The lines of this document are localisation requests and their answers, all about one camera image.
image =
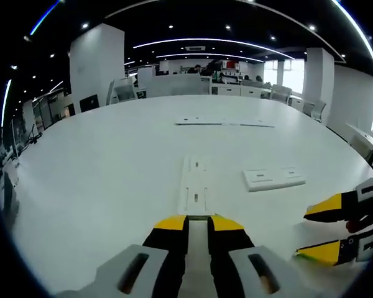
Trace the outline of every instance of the white plastic part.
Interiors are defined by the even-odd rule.
[[[241,125],[258,127],[275,127],[273,124],[260,119],[233,119],[220,116],[186,116],[175,121],[178,125]]]
[[[294,166],[250,169],[243,174],[250,192],[305,184],[304,175]]]
[[[190,156],[184,158],[178,214],[211,215],[210,165],[205,156]]]

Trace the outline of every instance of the ceiling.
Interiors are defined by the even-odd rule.
[[[315,32],[333,49],[311,31],[284,16],[251,5],[248,0],[160,0],[105,19],[108,14],[138,2],[61,1],[33,35],[30,35],[31,30],[47,9],[55,4],[55,0],[11,1],[6,5],[3,24],[11,29],[3,29],[4,32],[0,33],[1,78],[5,82],[12,79],[6,113],[12,116],[20,112],[19,101],[39,97],[61,81],[61,86],[70,91],[68,50],[72,40],[88,30],[81,28],[85,22],[89,23],[89,29],[104,22],[125,31],[125,59],[126,62],[136,61],[132,66],[163,59],[156,58],[157,55],[185,53],[181,47],[189,45],[206,46],[207,52],[260,60],[284,59],[278,54],[225,42],[172,42],[133,48],[159,40],[199,37],[254,43],[280,52],[287,49],[285,53],[294,58],[305,58],[304,52],[308,47],[323,47],[334,56],[335,61],[342,61],[339,55],[345,54],[345,66],[373,75],[373,62],[368,51],[331,0],[256,0],[256,3],[275,9],[303,25],[315,25]],[[363,31],[372,37],[373,45],[373,7],[347,0],[342,5],[360,23]],[[17,65],[17,69],[11,69],[11,65]],[[1,88],[0,102],[4,90],[5,87]]]

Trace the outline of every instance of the desk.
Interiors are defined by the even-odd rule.
[[[275,128],[174,125],[184,115],[261,117]],[[245,226],[316,288],[342,291],[361,264],[322,268],[292,258],[345,237],[343,223],[303,220],[309,205],[350,191],[373,170],[337,135],[276,101],[169,96],[121,102],[66,118],[20,156],[14,238],[50,292],[79,289],[96,268],[177,213],[185,155],[211,157],[215,212]],[[306,184],[249,193],[242,170],[294,165]]]

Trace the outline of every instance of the ceiling light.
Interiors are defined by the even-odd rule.
[[[56,87],[58,87],[59,85],[61,85],[63,83],[63,81],[61,81],[61,82],[59,82],[54,88],[52,88],[51,90],[50,90],[50,92],[52,92]]]
[[[46,12],[45,14],[39,19],[39,21],[37,22],[37,24],[35,25],[35,27],[32,29],[32,31],[30,31],[30,35],[33,35],[35,33],[35,31],[37,30],[37,28],[39,28],[39,26],[41,25],[41,23],[44,21],[44,19],[48,16],[48,14],[55,8],[55,6],[58,5],[58,3],[60,2],[60,0],[57,0]]]
[[[10,90],[10,86],[11,86],[11,80],[9,80],[8,83],[7,83],[6,93],[4,95],[4,102],[2,104],[1,127],[3,127],[3,124],[4,124],[4,111],[6,110],[7,96],[8,96],[8,91]]]
[[[225,56],[225,57],[233,57],[233,58],[240,58],[240,59],[247,59],[251,61],[257,61],[257,62],[264,62],[262,60],[253,59],[249,57],[242,57],[242,56],[235,56],[235,55],[227,55],[227,54],[213,54],[213,53],[187,53],[187,54],[171,54],[171,55],[162,55],[162,56],[156,56],[156,58],[165,58],[165,57],[173,57],[173,56],[183,56],[183,55],[209,55],[209,56]]]
[[[183,42],[183,41],[195,41],[195,40],[206,40],[206,41],[211,41],[211,42],[230,42],[230,43],[237,43],[239,45],[246,45],[249,47],[254,47],[254,48],[260,48],[262,50],[267,50],[272,53],[276,53],[279,55],[282,55],[284,57],[290,58],[295,60],[292,56],[286,55],[284,53],[278,52],[276,50],[273,50],[271,48],[263,47],[261,45],[255,45],[254,43],[247,43],[247,42],[238,42],[237,40],[228,40],[228,39],[218,39],[218,38],[178,38],[178,39],[168,39],[168,40],[160,40],[158,42],[149,42],[149,43],[144,43],[142,45],[136,45],[133,48],[140,48],[140,47],[145,47],[147,45],[156,45],[158,43],[165,43],[165,42]]]

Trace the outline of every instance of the office chair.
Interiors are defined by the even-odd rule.
[[[311,118],[322,123],[322,112],[325,107],[326,103],[324,101],[316,102],[311,111]]]
[[[132,78],[115,79],[109,85],[106,105],[137,98],[137,92]]]
[[[273,85],[269,99],[287,104],[290,95],[292,95],[292,89],[280,85]]]

